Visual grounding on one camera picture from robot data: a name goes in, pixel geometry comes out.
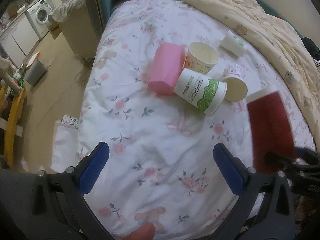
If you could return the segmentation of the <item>right hand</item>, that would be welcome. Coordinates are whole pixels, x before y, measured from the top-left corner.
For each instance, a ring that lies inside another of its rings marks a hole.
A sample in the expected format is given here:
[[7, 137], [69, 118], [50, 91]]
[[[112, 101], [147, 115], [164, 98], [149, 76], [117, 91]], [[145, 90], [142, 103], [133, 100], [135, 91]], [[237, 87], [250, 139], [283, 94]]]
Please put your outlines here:
[[301, 196], [295, 211], [295, 221], [301, 222], [308, 215], [308, 199]]

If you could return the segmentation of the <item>left hand thumb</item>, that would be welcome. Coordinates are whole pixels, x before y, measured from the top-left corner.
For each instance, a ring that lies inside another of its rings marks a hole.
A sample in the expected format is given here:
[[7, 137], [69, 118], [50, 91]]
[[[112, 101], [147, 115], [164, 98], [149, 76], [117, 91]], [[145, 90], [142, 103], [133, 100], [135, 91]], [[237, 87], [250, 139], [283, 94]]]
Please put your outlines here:
[[123, 238], [123, 240], [153, 240], [156, 228], [151, 223], [145, 223], [137, 230]]

